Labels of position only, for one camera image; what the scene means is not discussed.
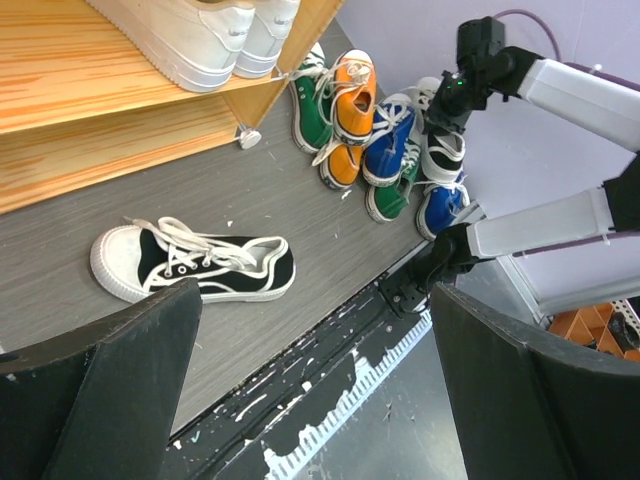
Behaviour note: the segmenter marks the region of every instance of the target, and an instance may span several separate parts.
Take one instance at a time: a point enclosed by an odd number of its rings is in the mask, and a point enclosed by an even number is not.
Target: orange sneaker
[[[333,98],[331,116],[336,136],[348,145],[364,145],[371,137],[376,103],[376,72],[362,50],[343,54],[319,79],[317,90]]]
[[[358,178],[363,146],[345,145],[333,139],[313,162],[320,165],[320,178],[333,190],[349,188]]]

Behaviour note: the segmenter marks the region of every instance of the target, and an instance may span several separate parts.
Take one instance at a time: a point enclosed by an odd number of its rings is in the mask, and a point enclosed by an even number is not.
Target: white sneaker
[[[247,1],[86,0],[169,80],[210,92],[229,80],[255,7]]]
[[[269,75],[278,62],[300,7],[300,0],[259,0],[247,43],[234,73],[244,78]]]

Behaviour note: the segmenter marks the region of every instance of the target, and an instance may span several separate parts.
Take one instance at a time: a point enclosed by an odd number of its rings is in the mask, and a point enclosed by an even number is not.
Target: white sole
[[[343,185],[333,178],[333,175],[331,175],[331,171],[329,170],[329,159],[326,159],[320,164],[318,173],[324,184],[332,190],[346,190],[351,187],[351,185]]]
[[[369,190],[367,190],[367,196],[364,199],[364,204],[367,207],[367,213],[369,213],[369,216],[373,219],[374,222],[389,223],[393,221],[392,218],[385,217],[384,215],[382,215],[380,210],[378,210],[378,206],[376,205],[376,201],[375,201],[374,188],[369,187]]]
[[[394,177],[390,178],[376,177],[367,169],[367,163],[365,159],[365,161],[362,162],[362,176],[369,185],[373,185],[374,187],[389,187],[398,181],[398,178],[400,178],[400,172],[398,172]]]
[[[85,0],[131,40],[146,59],[179,87],[194,93],[206,93],[221,87],[233,73],[234,66],[220,70],[203,70],[161,41],[119,0]]]
[[[104,245],[109,234],[115,228],[102,234],[91,247],[90,264],[93,275],[98,283],[111,295],[120,298],[129,303],[137,303],[145,298],[153,295],[155,292],[145,292],[142,289],[132,288],[119,281],[108,269],[104,260]],[[296,278],[296,266],[293,266],[293,275],[286,285],[270,290],[265,293],[216,293],[201,295],[202,303],[220,303],[220,302],[270,302],[282,297]]]
[[[429,206],[429,198],[425,198],[424,202],[418,209],[418,213],[416,214],[416,227],[418,228],[418,232],[425,240],[432,242],[436,239],[436,236],[429,230],[427,227],[427,223],[424,220],[424,214],[427,211],[427,207]]]
[[[439,167],[427,151],[424,151],[424,154],[420,159],[420,165],[422,167],[422,173],[424,173],[427,179],[441,185],[454,183],[460,176],[460,173],[462,173],[462,160],[460,160],[460,168],[457,170],[446,170]]]
[[[291,100],[293,103],[293,124],[291,125],[291,135],[296,146],[304,153],[309,155],[315,155],[320,151],[319,148],[314,148],[309,145],[300,130],[300,101],[298,99],[298,92],[296,90],[296,84],[294,81],[289,82],[289,91],[291,92]]]
[[[274,68],[276,68],[278,58],[280,58],[280,53],[282,53],[282,51],[278,52],[278,54],[273,57],[264,58],[252,55],[243,50],[238,56],[233,73],[242,78],[266,77]]]

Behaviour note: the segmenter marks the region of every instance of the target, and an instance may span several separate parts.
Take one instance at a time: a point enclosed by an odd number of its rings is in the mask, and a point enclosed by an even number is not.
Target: white wall
[[[600,63],[640,83],[637,0],[347,0],[338,15],[352,43],[369,52],[386,93],[423,76],[455,71],[456,30],[473,18],[525,8],[554,31],[563,61]],[[509,44],[553,57],[544,32],[510,16]],[[467,126],[466,180],[490,217],[566,197],[619,175],[632,155],[524,102],[490,101]],[[640,276],[640,237],[519,260],[541,299]]]

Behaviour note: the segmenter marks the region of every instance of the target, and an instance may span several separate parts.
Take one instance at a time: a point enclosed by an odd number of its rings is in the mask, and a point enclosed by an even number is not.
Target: caster wheel
[[[262,134],[257,130],[249,128],[240,134],[238,142],[240,143],[240,148],[248,150],[260,143],[260,140],[262,140]]]

